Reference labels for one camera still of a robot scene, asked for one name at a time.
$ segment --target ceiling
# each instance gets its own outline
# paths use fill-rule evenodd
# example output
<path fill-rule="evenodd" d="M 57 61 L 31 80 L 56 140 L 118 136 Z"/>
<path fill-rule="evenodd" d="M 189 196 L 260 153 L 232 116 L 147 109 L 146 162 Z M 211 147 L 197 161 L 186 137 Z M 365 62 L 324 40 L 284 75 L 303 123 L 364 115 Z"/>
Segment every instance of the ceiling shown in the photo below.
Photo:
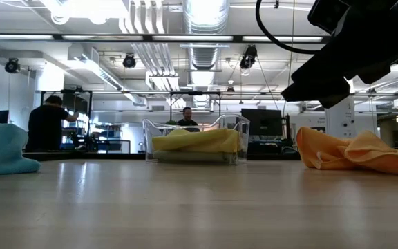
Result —
<path fill-rule="evenodd" d="M 17 6 L 24 6 L 21 1 L 4 1 Z M 31 6 L 42 7 L 40 1 L 28 1 Z M 231 0 L 231 8 L 225 34 L 228 35 L 263 35 L 257 26 L 254 14 L 255 0 Z M 273 1 L 264 0 L 266 6 Z M 280 1 L 282 8 L 262 8 L 263 22 L 269 31 L 275 35 L 327 35 L 307 21 L 307 9 L 312 7 L 312 0 L 296 0 L 293 10 L 293 1 Z M 184 22 L 181 0 L 164 0 L 164 28 L 170 34 L 184 33 Z M 57 26 L 50 25 L 50 12 L 46 8 L 15 8 L 0 3 L 0 33 L 121 33 L 117 19 L 109 19 L 105 24 L 95 25 L 88 19 L 70 19 L 66 24 Z M 86 89 L 107 89 L 108 86 L 96 75 L 87 70 L 75 68 L 74 61 L 68 60 L 68 48 L 71 44 L 66 43 L 33 43 L 33 42 L 0 42 L 0 49 L 5 50 L 39 50 L 64 64 L 67 68 L 74 69 L 82 80 L 73 82 L 70 78 L 66 84 L 81 84 Z M 295 47 L 305 49 L 320 49 L 322 44 L 299 44 Z M 89 50 L 95 48 L 100 54 L 100 62 L 107 67 L 116 77 L 123 80 L 129 89 L 147 90 L 144 84 L 146 69 L 136 56 L 137 65 L 133 69 L 125 69 L 122 60 L 127 53 L 134 53 L 130 44 L 127 43 L 87 43 L 84 48 Z M 259 61 L 253 65 L 248 76 L 241 76 L 238 67 L 240 56 L 245 52 L 246 44 L 229 44 L 229 48 L 221 49 L 218 70 L 211 90 L 225 91 L 229 86 L 228 81 L 234 81 L 236 91 L 262 91 L 268 90 L 267 84 L 273 91 L 282 91 L 292 84 L 290 74 L 302 66 L 310 56 L 300 55 L 283 50 L 273 44 L 257 44 Z M 180 86 L 186 86 L 189 81 L 187 50 L 180 48 L 179 44 L 169 44 L 171 59 L 180 79 Z M 398 78 L 398 68 L 385 78 L 375 84 L 391 82 Z M 354 89 L 360 91 L 368 88 L 360 79 L 354 78 Z M 398 84 L 394 84 L 382 91 L 398 91 Z"/>

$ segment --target towel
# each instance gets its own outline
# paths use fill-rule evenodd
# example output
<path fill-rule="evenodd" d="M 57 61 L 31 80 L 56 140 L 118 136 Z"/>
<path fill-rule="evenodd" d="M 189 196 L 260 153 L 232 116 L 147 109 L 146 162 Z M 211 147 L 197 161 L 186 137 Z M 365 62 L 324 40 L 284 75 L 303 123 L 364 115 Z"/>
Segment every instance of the towel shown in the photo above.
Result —
<path fill-rule="evenodd" d="M 373 169 L 398 174 L 398 150 L 370 131 L 354 139 L 338 139 L 308 127 L 296 137 L 303 163 L 316 169 Z"/>
<path fill-rule="evenodd" d="M 152 139 L 155 151 L 188 151 L 206 153 L 236 153 L 239 133 L 233 129 L 215 129 L 204 132 L 189 132 L 176 129 L 167 136 Z"/>
<path fill-rule="evenodd" d="M 41 164 L 22 157 L 27 133 L 13 124 L 0 124 L 0 174 L 36 172 Z"/>

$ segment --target man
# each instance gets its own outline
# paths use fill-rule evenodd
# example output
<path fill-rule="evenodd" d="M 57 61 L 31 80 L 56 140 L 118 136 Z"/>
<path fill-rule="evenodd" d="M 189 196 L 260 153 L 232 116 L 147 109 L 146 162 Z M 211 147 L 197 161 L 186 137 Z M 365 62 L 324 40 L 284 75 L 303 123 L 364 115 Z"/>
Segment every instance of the man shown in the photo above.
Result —
<path fill-rule="evenodd" d="M 194 122 L 191 119 L 191 107 L 185 107 L 182 110 L 182 113 L 184 114 L 184 118 L 178 121 L 178 125 L 180 126 L 197 126 L 198 123 Z M 186 129 L 187 131 L 190 132 L 199 132 L 200 130 L 198 128 L 188 128 Z"/>
<path fill-rule="evenodd" d="M 26 151 L 59 150 L 62 141 L 62 120 L 75 122 L 78 113 L 70 115 L 62 108 L 59 96 L 50 96 L 44 105 L 30 113 Z"/>

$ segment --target ventilation duct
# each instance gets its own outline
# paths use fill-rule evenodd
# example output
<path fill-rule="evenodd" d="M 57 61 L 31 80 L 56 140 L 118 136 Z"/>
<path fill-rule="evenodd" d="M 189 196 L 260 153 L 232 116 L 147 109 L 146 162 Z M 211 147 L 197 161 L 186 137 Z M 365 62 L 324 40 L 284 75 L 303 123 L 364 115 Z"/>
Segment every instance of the ventilation duct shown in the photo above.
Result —
<path fill-rule="evenodd" d="M 182 0 L 184 7 L 184 24 L 186 33 L 197 35 L 223 34 L 227 25 L 229 0 Z M 214 72 L 218 58 L 219 48 L 190 48 L 189 66 L 191 82 L 202 87 L 197 91 L 207 91 L 208 86 L 214 81 Z M 203 97 L 194 96 L 193 102 L 203 101 Z"/>

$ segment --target clear plastic bin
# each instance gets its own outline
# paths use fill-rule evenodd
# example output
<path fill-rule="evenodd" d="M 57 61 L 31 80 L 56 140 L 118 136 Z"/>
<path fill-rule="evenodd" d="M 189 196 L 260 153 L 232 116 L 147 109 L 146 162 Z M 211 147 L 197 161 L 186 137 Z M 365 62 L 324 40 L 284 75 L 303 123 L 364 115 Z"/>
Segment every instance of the clear plastic bin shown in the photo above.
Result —
<path fill-rule="evenodd" d="M 142 124 L 147 162 L 237 165 L 247 160 L 249 120 L 240 115 L 222 115 L 205 126 L 183 127 L 148 119 Z"/>

